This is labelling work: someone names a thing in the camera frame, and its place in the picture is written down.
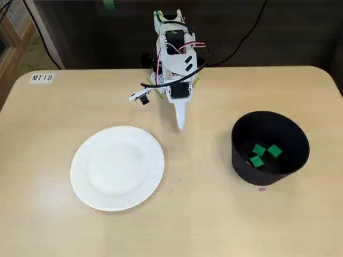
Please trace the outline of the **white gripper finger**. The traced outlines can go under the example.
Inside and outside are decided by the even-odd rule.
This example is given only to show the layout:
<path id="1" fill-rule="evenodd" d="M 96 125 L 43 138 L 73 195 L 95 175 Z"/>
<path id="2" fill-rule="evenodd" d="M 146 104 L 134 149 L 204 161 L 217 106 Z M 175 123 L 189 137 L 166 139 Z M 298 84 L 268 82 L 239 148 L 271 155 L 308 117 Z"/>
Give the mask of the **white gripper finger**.
<path id="1" fill-rule="evenodd" d="M 190 102 L 190 100 L 191 98 L 171 100 L 171 103 L 175 108 L 177 126 L 180 131 L 182 131 L 185 127 L 187 104 Z"/>

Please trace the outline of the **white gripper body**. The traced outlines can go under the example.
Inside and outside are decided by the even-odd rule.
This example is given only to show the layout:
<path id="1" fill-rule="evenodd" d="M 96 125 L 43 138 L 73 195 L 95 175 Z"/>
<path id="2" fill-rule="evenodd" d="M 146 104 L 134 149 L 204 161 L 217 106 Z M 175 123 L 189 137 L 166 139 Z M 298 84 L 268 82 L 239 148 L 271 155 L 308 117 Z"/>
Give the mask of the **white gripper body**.
<path id="1" fill-rule="evenodd" d="M 160 84 L 167 84 L 170 82 L 174 82 L 176 80 L 182 79 L 182 75 L 177 75 L 171 73 L 167 77 L 160 76 Z M 193 91 L 193 78 L 188 78 L 185 81 L 177 82 L 167 87 L 161 87 L 160 93 L 165 94 L 167 100 L 170 103 L 177 103 L 177 102 L 189 102 L 192 97 Z"/>

